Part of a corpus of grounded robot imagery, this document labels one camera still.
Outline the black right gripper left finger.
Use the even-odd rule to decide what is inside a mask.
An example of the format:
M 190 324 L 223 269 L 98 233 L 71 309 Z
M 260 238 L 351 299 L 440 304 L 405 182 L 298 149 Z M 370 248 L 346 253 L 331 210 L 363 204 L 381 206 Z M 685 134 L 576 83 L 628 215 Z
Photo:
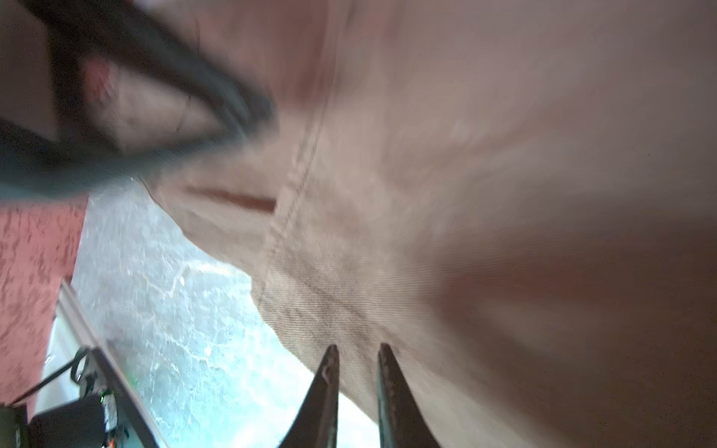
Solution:
M 340 355 L 329 345 L 307 390 L 304 402 L 280 448 L 334 448 L 340 390 Z

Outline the brown corduroy trousers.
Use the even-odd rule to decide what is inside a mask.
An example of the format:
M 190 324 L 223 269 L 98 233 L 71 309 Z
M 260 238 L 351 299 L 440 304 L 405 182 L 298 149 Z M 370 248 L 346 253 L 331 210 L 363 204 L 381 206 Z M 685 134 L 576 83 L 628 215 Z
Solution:
M 716 444 L 713 1 L 146 1 L 274 120 L 145 178 L 281 343 L 445 447 Z

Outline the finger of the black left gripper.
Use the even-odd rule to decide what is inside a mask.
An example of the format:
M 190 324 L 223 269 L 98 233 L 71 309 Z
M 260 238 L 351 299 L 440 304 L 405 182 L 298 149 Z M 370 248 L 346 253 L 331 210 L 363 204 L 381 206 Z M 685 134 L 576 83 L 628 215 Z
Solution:
M 205 134 L 132 154 L 50 141 L 11 121 L 1 121 L 1 197 L 62 199 L 87 192 L 120 177 L 149 173 L 178 164 L 233 140 L 246 138 L 246 127 L 233 123 L 222 133 Z
M 43 24 L 96 52 L 204 100 L 230 129 L 270 121 L 272 99 L 234 78 L 128 1 L 24 1 Z

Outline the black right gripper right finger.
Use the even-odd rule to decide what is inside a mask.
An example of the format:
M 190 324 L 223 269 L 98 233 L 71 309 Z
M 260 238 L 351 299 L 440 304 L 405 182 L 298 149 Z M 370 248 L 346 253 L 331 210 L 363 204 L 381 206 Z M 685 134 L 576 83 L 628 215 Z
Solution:
M 388 343 L 380 345 L 377 368 L 380 446 L 439 448 Z

